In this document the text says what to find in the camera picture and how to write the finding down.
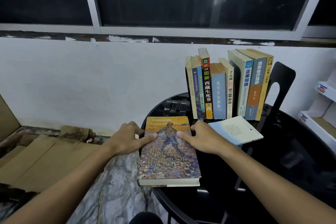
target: white wall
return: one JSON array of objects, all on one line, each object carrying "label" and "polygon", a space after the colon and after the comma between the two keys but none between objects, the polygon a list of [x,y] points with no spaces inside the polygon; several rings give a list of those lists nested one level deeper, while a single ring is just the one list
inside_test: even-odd
[{"label": "white wall", "polygon": [[[227,50],[256,48],[296,71],[281,110],[308,110],[317,81],[336,65],[332,48],[205,44],[111,43],[0,38],[0,94],[21,125],[90,127],[110,134],[141,125],[162,100],[187,91],[184,61],[206,47],[211,61]],[[272,87],[267,103],[274,103]]]}]

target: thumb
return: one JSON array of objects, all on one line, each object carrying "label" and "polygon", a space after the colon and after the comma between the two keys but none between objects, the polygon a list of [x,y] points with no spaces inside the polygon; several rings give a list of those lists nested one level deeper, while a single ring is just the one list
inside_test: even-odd
[{"label": "thumb", "polygon": [[153,134],[147,135],[147,136],[145,136],[141,139],[138,139],[138,142],[140,143],[140,147],[154,141],[157,137],[158,137],[157,133],[153,133]]},{"label": "thumb", "polygon": [[190,136],[190,135],[188,135],[188,134],[186,134],[186,133],[184,133],[184,132],[182,132],[182,131],[178,131],[176,134],[177,134],[180,138],[182,138],[183,140],[187,141],[187,142],[190,143],[190,144],[191,144],[191,142],[192,142],[193,139],[194,139],[192,136]]}]

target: hand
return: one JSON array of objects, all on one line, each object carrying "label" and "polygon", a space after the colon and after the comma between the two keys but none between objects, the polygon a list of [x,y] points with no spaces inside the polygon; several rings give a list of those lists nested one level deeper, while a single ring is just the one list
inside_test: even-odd
[{"label": "hand", "polygon": [[158,137],[155,133],[143,137],[144,134],[145,130],[140,129],[134,121],[131,121],[129,124],[124,123],[113,136],[102,144],[102,147],[105,147],[112,157],[127,155],[139,150],[142,146],[154,141]]},{"label": "hand", "polygon": [[196,132],[195,136],[189,136],[181,131],[178,131],[177,135],[197,150],[219,155],[223,154],[226,148],[234,146],[203,121],[198,120],[190,129]]}]

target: book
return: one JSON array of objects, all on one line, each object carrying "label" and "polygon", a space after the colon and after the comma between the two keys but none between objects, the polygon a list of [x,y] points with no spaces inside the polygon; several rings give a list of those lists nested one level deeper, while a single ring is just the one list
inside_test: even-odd
[{"label": "book", "polygon": [[191,69],[192,69],[192,79],[194,82],[194,90],[195,90],[197,119],[202,119],[201,99],[200,99],[197,65],[196,65],[195,57],[191,57]]},{"label": "book", "polygon": [[210,74],[210,55],[206,48],[198,48],[198,54],[201,58],[204,104],[207,119],[213,119],[212,112],[212,93],[211,93],[211,74]]},{"label": "book", "polygon": [[249,143],[263,138],[242,116],[209,123],[222,137],[235,145]]},{"label": "book", "polygon": [[199,55],[195,56],[195,62],[197,66],[197,76],[198,76],[198,86],[199,86],[199,98],[201,101],[201,114],[202,119],[206,119],[207,116],[205,114],[205,104],[204,104],[204,90],[203,90],[203,76],[202,76],[202,65],[201,65],[201,57]]},{"label": "book", "polygon": [[259,103],[258,103],[258,110],[257,110],[257,120],[261,119],[261,114],[263,112],[263,107],[265,104],[265,98],[266,98],[266,92],[267,92],[267,87],[268,87],[268,81],[270,79],[270,74],[271,74],[271,69],[272,69],[272,65],[273,65],[273,59],[274,56],[264,53],[264,52],[260,52],[257,51],[255,49],[247,49],[250,52],[255,52],[258,53],[262,56],[267,57],[267,61],[266,61],[266,69],[265,69],[265,74],[264,74],[264,78],[263,78],[263,84],[261,87],[261,93],[260,93],[260,99],[259,99]]},{"label": "book", "polygon": [[145,136],[157,138],[142,147],[138,182],[148,187],[199,186],[201,177],[195,149],[176,132],[191,135],[187,116],[147,117]]},{"label": "book", "polygon": [[188,93],[190,96],[192,116],[194,117],[194,119],[197,119],[197,107],[196,107],[196,98],[195,98],[193,70],[191,68],[191,56],[187,56],[185,58],[185,76],[187,78],[187,87],[188,87]]},{"label": "book", "polygon": [[245,120],[260,120],[260,118],[257,119],[257,111],[261,96],[261,88],[263,86],[267,57],[264,57],[255,52],[250,52],[249,50],[236,50],[253,59],[250,88],[246,103]]},{"label": "book", "polygon": [[222,63],[225,71],[226,83],[226,118],[232,118],[232,103],[233,103],[233,66],[225,58],[219,58],[218,61]]},{"label": "book", "polygon": [[239,89],[238,95],[236,96],[237,102],[234,103],[234,105],[237,108],[237,116],[242,116],[244,118],[253,60],[237,50],[228,50],[227,53],[229,62],[233,66],[234,74],[237,76],[239,74],[240,77],[239,80],[236,80],[236,78],[233,79],[233,87],[236,88],[234,94],[237,94],[237,88]]},{"label": "book", "polygon": [[221,63],[211,63],[211,83],[213,97],[213,118],[226,119],[226,87],[224,66]]}]

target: forearm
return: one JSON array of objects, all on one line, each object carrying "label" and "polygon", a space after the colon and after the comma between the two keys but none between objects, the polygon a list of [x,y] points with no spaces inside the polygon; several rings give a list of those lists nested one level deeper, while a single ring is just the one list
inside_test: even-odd
[{"label": "forearm", "polygon": [[336,223],[336,211],[266,168],[237,146],[227,145],[221,158],[237,173],[279,223]]},{"label": "forearm", "polygon": [[112,157],[113,153],[104,148],[94,151],[68,175],[32,199],[4,223],[65,223]]}]

